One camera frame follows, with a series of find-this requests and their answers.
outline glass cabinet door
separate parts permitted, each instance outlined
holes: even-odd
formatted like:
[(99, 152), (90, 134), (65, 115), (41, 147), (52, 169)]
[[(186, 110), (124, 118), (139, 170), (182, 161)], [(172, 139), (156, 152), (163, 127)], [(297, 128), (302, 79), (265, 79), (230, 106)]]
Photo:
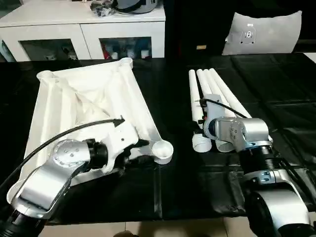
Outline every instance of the glass cabinet door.
[(91, 59), (79, 24), (1, 27), (16, 61)]
[(100, 39), (104, 59), (151, 58), (151, 37)]
[(70, 39), (21, 40), (31, 61), (78, 60)]
[(163, 58), (164, 22), (81, 24), (91, 59)]

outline white cabinet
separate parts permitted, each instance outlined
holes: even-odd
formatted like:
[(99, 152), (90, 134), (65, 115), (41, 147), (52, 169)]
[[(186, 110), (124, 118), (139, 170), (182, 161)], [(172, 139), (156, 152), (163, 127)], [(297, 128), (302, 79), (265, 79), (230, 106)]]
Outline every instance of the white cabinet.
[(3, 27), (0, 36), (18, 62), (67, 59), (68, 54), (90, 59), (80, 24)]
[(16, 61), (164, 57), (162, 1), (145, 14), (97, 17), (90, 2), (31, 0), (0, 19)]
[(141, 58), (142, 52), (164, 57), (164, 22), (81, 24), (92, 59), (104, 59), (107, 51), (118, 57)]

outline white plastic part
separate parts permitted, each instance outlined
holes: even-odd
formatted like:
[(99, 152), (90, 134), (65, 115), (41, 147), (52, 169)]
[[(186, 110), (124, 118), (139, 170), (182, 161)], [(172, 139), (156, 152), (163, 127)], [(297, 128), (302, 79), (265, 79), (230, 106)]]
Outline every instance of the white plastic part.
[(198, 77), (198, 81), (201, 86), (203, 95), (205, 96), (205, 95), (212, 94), (212, 91), (209, 88), (209, 85), (207, 83), (206, 76), (204, 75), (204, 72), (202, 71), (202, 69), (197, 70), (197, 77)]
[(170, 142), (161, 140), (153, 145), (154, 161), (158, 164), (168, 164), (172, 159), (173, 146)]
[(217, 85), (220, 87), (221, 91), (223, 92), (226, 100), (230, 104), (231, 108), (238, 111), (239, 113), (245, 115), (248, 118), (251, 118), (248, 111), (244, 108), (244, 106), (239, 102), (239, 100), (235, 97), (229, 87), (225, 84), (225, 82), (221, 79), (221, 77), (217, 74), (217, 72), (211, 68), (210, 73), (214, 80), (216, 81)]
[(218, 151), (223, 152), (223, 153), (231, 152), (234, 150), (234, 146), (232, 145), (232, 143), (229, 143), (229, 142), (215, 140), (215, 144)]
[(194, 70), (189, 70), (189, 81), (190, 81), (190, 96), (191, 96), (191, 110), (193, 121), (198, 122), (203, 118), (203, 110), (199, 104), (199, 92), (197, 77)]
[[(117, 118), (120, 115), (136, 127), (141, 139), (151, 141), (149, 149), (150, 155), (153, 155), (152, 146), (162, 138), (139, 89), (132, 67), (133, 60), (123, 58), (111, 63), (38, 73), (39, 93), (25, 156), (67, 129), (91, 121)], [(113, 124), (100, 124), (59, 140), (96, 138), (96, 141), (101, 141), (111, 129)], [(48, 159), (53, 146), (54, 144), (51, 144), (27, 162), (21, 170), (19, 180), (25, 179), (35, 168), (42, 165)], [(101, 170), (99, 173), (96, 171), (95, 177), (101, 175)]]
[(205, 153), (212, 149), (211, 139), (204, 137), (203, 134), (194, 134), (192, 137), (193, 150)]
[(113, 52), (111, 54), (112, 59), (118, 59), (119, 58), (119, 54), (117, 52)]

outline dark background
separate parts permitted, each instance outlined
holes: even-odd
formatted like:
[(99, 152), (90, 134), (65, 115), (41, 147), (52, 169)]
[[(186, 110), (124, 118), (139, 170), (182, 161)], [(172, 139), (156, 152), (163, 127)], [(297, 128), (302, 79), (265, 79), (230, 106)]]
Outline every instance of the dark background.
[[(313, 0), (164, 0), (166, 58), (221, 55), (235, 12), (275, 17), (301, 10), (302, 29), (294, 52), (316, 52), (316, 3)], [(196, 50), (207, 45), (206, 50)]]

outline white pvc pipe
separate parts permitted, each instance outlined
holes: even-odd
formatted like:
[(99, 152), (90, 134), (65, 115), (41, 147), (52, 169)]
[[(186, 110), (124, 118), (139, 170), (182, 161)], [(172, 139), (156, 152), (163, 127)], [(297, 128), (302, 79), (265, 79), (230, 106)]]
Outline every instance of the white pvc pipe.
[[(207, 69), (204, 70), (204, 73), (206, 75), (206, 78), (207, 78), (207, 82), (208, 82), (208, 85), (209, 87), (211, 88), (211, 91), (213, 92), (213, 94), (216, 94), (216, 95), (220, 95), (221, 96), (221, 99), (222, 99), (222, 102), (224, 105), (227, 105), (227, 106), (230, 106), (230, 104), (228, 103), (228, 101), (226, 100), (223, 92), (221, 91), (221, 89), (219, 88), (219, 86), (217, 85), (216, 81), (214, 80), (211, 72)], [(228, 109), (225, 109), (225, 116), (227, 117), (236, 117), (236, 115), (228, 110)]]
[(228, 88), (228, 86), (225, 84), (225, 82), (221, 79), (221, 77), (217, 74), (217, 72), (211, 68), (209, 70), (211, 73), (211, 76), (216, 81), (217, 85), (220, 87), (221, 91), (223, 92), (226, 100), (230, 104), (231, 108), (238, 111), (239, 113), (245, 115), (247, 118), (251, 118), (251, 115), (248, 113), (248, 111), (244, 108), (244, 106), (239, 102), (239, 100), (235, 97), (235, 95), (232, 93), (232, 91)]
[(209, 88), (209, 85), (207, 83), (206, 77), (205, 77), (202, 69), (197, 70), (197, 77), (198, 77), (198, 81), (199, 81), (199, 84), (200, 84), (202, 92), (203, 92), (203, 96), (212, 94), (212, 91)]
[(199, 104), (199, 92), (197, 77), (194, 70), (189, 70), (189, 81), (190, 81), (190, 96), (191, 96), (191, 110), (193, 121), (198, 122), (203, 118), (203, 110)]

